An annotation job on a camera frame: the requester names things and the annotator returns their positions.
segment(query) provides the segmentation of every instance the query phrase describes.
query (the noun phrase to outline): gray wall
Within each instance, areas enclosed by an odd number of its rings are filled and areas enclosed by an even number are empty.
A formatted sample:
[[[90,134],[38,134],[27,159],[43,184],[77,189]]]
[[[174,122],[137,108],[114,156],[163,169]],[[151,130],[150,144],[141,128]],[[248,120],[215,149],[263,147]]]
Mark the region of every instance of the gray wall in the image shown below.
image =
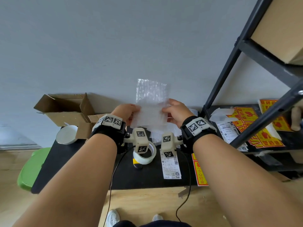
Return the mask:
[[[96,112],[135,102],[138,78],[205,103],[256,0],[0,0],[0,122],[51,146],[59,130],[35,103],[89,93]],[[288,90],[241,56],[216,103]]]

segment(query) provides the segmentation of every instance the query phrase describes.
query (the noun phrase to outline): white sneaker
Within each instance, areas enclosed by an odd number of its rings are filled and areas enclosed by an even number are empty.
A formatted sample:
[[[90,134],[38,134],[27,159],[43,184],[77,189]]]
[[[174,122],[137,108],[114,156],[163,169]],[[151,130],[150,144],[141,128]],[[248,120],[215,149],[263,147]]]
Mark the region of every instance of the white sneaker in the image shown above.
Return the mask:
[[[113,227],[119,221],[120,221],[120,216],[116,210],[111,210],[108,212],[108,215],[106,217],[107,227]]]
[[[158,221],[158,220],[163,220],[163,217],[159,214],[156,214],[153,218],[152,221]]]

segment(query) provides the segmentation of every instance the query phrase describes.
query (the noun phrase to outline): cardboard box on shelf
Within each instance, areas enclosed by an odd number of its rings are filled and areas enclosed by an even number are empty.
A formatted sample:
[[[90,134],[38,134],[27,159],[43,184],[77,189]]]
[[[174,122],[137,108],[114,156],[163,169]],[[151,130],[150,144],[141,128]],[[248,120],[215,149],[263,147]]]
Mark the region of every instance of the cardboard box on shelf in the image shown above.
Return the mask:
[[[76,138],[77,139],[89,139],[89,137],[92,133],[93,126],[96,124],[96,122],[98,122],[99,118],[101,118],[104,115],[105,114],[88,116],[90,123],[83,122],[83,123],[79,124],[78,130],[76,133]]]
[[[46,114],[57,126],[90,124],[95,114],[87,94],[43,95],[34,109]]]
[[[303,65],[303,0],[273,0],[251,39],[286,64]]]

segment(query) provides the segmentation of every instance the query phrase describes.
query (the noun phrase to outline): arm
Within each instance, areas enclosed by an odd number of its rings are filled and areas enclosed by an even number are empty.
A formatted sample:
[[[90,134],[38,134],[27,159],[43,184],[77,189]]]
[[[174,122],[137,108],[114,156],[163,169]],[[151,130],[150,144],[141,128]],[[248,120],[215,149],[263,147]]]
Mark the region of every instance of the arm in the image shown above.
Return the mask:
[[[133,104],[113,112],[130,124]],[[95,134],[49,181],[14,227],[98,226],[111,181],[117,146],[108,136]]]
[[[169,119],[180,127],[193,114],[170,99]],[[194,153],[232,226],[302,226],[303,206],[275,177],[221,138],[199,138]]]

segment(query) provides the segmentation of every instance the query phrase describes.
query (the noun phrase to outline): white tape roll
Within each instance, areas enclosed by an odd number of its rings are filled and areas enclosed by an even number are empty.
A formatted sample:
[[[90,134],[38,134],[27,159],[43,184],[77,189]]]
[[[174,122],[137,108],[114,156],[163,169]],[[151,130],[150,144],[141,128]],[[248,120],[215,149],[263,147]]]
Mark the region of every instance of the white tape roll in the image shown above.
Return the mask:
[[[156,156],[156,153],[157,153],[157,149],[156,149],[156,146],[151,142],[149,141],[149,149],[151,151],[151,156],[148,157],[148,158],[144,158],[142,156],[140,156],[139,154],[137,154],[135,151],[133,152],[133,156],[134,156],[134,159],[142,164],[142,165],[146,165],[146,164],[149,164],[152,162],[152,160],[154,159],[154,157]]]

